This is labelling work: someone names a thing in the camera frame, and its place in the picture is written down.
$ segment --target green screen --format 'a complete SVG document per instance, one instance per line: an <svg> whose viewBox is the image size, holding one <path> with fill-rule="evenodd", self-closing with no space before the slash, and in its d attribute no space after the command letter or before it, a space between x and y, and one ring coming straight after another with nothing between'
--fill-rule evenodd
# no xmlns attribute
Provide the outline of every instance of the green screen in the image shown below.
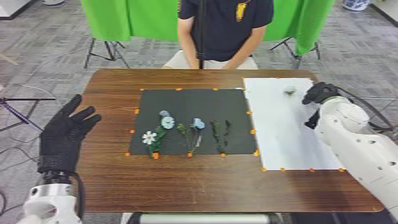
<svg viewBox="0 0 398 224"><path fill-rule="evenodd" d="M273 4L264 41L293 37L301 56L314 47L333 0L273 0ZM136 36L177 41L177 0L81 0L81 6L97 40L129 41Z"/></svg>

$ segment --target white sheet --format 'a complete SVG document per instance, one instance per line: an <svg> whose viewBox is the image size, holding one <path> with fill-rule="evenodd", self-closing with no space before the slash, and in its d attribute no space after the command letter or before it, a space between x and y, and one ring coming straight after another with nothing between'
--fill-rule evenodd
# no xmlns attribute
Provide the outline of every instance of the white sheet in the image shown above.
<svg viewBox="0 0 398 224"><path fill-rule="evenodd" d="M289 86L296 89L291 96L284 93ZM301 105L310 86L309 79L245 79L245 97L266 170L342 168L328 146L303 125L316 111L314 105Z"/></svg>

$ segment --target gray carpet floor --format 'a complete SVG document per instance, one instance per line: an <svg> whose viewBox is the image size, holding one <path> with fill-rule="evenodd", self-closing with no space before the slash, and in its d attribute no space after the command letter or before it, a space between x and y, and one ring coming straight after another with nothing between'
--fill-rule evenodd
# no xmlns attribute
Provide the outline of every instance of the gray carpet floor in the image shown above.
<svg viewBox="0 0 398 224"><path fill-rule="evenodd" d="M0 60L0 84L5 86L0 96L54 95L58 101L42 103L31 114L40 126L58 105L83 92L94 71L124 68L120 61L92 58L88 69L83 69L88 42L90 31L78 0L69 0L54 8L44 7L37 1L12 21L0 21L0 53L17 62L12 65ZM262 43L253 54L255 62L261 69L291 69L294 61L285 49L280 47L268 51L273 44ZM179 50L175 43L141 38L133 38L124 45L120 53L131 68L159 68ZM365 98L396 125L398 29L371 8L362 13L348 12L337 1L321 32L319 50L321 60L309 53L300 69L312 71L321 81ZM104 54L101 43L94 51ZM10 105L26 113L30 103ZM12 122L14 118L0 109L0 127ZM33 161L19 150L31 159L37 157L37 134L24 125L0 133L0 191L6 195L6 208L22 203L38 177ZM10 147L19 149L1 152ZM0 223L14 223L19 217L21 208L15 208L0 217ZM85 223L117 223L117 219L118 215L86 214Z"/></svg>

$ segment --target dark shirt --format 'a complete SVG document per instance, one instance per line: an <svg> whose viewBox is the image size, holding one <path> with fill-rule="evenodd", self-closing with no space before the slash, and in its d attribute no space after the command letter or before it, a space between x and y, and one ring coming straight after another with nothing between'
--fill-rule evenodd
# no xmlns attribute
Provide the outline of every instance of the dark shirt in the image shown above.
<svg viewBox="0 0 398 224"><path fill-rule="evenodd" d="M198 2L181 0L179 19L195 16L191 38L198 50ZM246 2L241 21L236 20L237 4ZM204 17L204 60L230 60L252 29L269 24L273 18L273 0L205 0Z"/></svg>

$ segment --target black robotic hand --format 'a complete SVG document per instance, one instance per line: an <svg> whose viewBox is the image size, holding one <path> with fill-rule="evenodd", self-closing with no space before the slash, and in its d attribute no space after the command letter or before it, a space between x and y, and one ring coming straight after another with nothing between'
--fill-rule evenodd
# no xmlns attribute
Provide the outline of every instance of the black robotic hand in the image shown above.
<svg viewBox="0 0 398 224"><path fill-rule="evenodd" d="M46 171L74 173L76 171L81 141L101 120L101 115L90 116L95 112L94 107L70 116L79 103L81 96L76 95L54 114L40 133L38 173Z"/></svg>
<svg viewBox="0 0 398 224"><path fill-rule="evenodd" d="M303 97L301 104L305 105L310 102L321 103L333 96L340 96L339 88L332 84L319 82L307 90L307 95Z"/></svg>

